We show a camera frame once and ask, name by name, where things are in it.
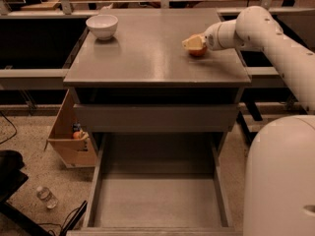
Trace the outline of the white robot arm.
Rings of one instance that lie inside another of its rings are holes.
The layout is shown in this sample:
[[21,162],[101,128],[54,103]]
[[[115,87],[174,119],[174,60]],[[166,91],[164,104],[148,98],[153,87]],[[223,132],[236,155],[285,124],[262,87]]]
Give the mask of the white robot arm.
[[189,52],[240,46],[264,53],[306,110],[265,125],[245,170],[243,236],[315,236],[315,54],[260,6],[182,41]]

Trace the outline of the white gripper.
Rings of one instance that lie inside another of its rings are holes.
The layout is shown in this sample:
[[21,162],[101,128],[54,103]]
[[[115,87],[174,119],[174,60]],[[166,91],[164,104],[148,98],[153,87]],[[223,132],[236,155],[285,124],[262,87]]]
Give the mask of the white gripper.
[[236,20],[215,23],[201,34],[193,34],[182,41],[182,46],[188,51],[202,50],[206,45],[210,50],[234,48],[237,43],[235,31]]

